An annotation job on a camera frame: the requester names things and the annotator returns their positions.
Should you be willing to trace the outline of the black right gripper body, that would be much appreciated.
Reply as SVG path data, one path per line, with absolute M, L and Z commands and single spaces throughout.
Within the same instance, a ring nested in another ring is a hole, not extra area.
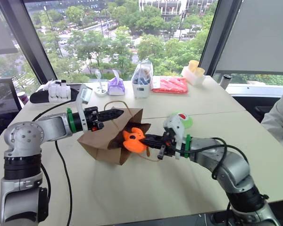
M 157 136 L 158 142 L 158 155 L 159 160 L 163 160 L 164 156 L 172 157 L 175 155 L 177 150 L 175 133 L 174 132 L 164 132 L 163 135 Z

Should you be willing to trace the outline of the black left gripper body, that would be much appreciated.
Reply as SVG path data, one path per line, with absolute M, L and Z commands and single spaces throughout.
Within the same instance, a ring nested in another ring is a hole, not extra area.
M 98 111 L 97 107 L 88 107 L 84 109 L 84 115 L 88 130 L 97 131 L 104 128 L 104 111 Z

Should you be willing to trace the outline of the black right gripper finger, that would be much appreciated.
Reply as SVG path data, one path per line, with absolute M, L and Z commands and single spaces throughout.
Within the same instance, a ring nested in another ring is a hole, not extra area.
M 143 143 L 145 146 L 149 148 L 154 148 L 154 149 L 161 149 L 161 147 L 165 144 L 160 140 L 152 140 L 148 138 L 142 139 L 141 143 Z
M 146 134 L 145 141 L 146 142 L 164 142 L 162 136 L 153 135 L 153 134 Z

